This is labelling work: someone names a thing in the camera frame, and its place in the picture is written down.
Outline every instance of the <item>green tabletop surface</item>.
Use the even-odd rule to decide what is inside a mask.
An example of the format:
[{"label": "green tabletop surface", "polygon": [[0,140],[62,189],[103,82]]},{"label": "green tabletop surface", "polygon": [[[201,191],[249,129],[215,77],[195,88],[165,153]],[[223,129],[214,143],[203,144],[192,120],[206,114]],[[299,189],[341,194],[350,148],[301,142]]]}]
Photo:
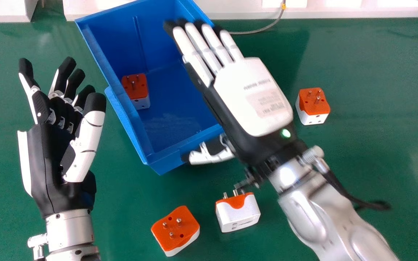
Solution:
[{"label": "green tabletop surface", "polygon": [[[44,91],[66,56],[86,72],[85,84],[101,92],[107,87],[76,25],[61,11],[38,7],[31,23],[0,24],[0,261],[32,260],[26,240],[45,233],[20,175],[16,131],[28,130],[33,119],[18,59],[32,61]],[[217,23],[250,30],[269,21]],[[296,119],[298,135],[323,148],[351,193],[393,205],[360,215],[402,261],[418,261],[418,18],[282,20],[268,32],[234,39],[245,56],[264,61],[292,105],[300,89],[323,88],[331,114],[321,125]],[[181,166],[158,176],[141,163],[110,104],[91,170],[98,184],[92,218],[104,261],[318,259],[293,234],[268,183],[253,189],[259,223],[221,233],[214,203],[244,177],[242,165]],[[200,236],[167,258],[150,228],[181,205],[199,221]]]}]

